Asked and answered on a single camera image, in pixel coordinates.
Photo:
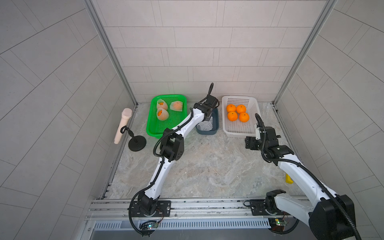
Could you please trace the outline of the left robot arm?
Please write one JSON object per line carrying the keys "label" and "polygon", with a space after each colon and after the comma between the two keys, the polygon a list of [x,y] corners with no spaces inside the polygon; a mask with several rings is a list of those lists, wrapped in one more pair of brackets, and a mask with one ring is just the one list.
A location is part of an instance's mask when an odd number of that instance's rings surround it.
{"label": "left robot arm", "polygon": [[169,170],[175,161],[184,153],[185,137],[203,121],[208,121],[213,111],[220,105],[219,100],[211,95],[214,83],[211,83],[207,96],[194,104],[191,113],[173,129],[166,128],[163,136],[154,146],[153,154],[159,158],[156,170],[147,187],[138,191],[132,198],[132,203],[137,200],[141,211],[151,216],[156,211],[161,189]]}

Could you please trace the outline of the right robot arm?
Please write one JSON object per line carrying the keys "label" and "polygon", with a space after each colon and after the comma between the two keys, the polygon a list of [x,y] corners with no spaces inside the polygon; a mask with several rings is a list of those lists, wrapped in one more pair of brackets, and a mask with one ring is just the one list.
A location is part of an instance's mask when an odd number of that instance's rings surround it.
{"label": "right robot arm", "polygon": [[352,199],[323,184],[288,146],[279,144],[274,128],[266,127],[259,114],[255,118],[256,136],[246,137],[246,148],[260,151],[265,162],[288,174],[308,198],[308,203],[304,203],[283,190],[270,191],[265,199],[267,213],[281,211],[292,215],[306,224],[318,240],[360,240]]}

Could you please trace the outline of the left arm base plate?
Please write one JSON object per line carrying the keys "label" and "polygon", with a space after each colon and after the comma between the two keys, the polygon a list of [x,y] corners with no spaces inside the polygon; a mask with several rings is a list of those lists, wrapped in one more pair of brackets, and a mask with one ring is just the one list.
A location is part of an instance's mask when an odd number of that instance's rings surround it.
{"label": "left arm base plate", "polygon": [[151,203],[139,203],[134,201],[129,207],[132,217],[169,217],[171,201],[154,201]]}

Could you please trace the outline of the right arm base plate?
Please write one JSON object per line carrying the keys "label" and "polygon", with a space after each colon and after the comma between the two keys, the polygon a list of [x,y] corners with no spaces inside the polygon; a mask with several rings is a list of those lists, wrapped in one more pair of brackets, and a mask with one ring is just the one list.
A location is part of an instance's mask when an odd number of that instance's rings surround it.
{"label": "right arm base plate", "polygon": [[243,205],[251,209],[253,216],[283,216],[289,215],[286,212],[280,210],[268,210],[265,204],[265,200],[245,200]]}

